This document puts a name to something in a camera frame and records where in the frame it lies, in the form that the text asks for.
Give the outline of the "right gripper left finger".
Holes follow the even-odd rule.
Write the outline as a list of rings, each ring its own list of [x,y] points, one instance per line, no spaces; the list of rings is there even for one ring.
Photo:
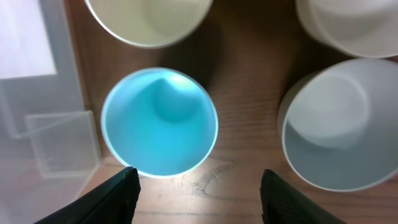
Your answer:
[[[140,191],[137,169],[127,167],[36,224],[131,224]]]

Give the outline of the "cream cup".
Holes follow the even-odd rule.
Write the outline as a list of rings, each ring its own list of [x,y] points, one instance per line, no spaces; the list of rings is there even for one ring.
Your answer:
[[[96,21],[112,36],[143,49],[176,44],[194,32],[212,0],[85,0]]]

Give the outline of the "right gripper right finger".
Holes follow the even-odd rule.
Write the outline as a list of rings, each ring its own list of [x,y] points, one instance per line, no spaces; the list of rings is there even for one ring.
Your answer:
[[[265,224],[345,224],[270,169],[262,175],[260,193]]]

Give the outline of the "light blue cup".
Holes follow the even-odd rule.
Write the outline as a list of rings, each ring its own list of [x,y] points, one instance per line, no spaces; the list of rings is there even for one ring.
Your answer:
[[[162,67],[138,70],[115,84],[100,123],[112,155],[156,179],[197,168],[213,150],[219,131],[207,91],[192,77]]]

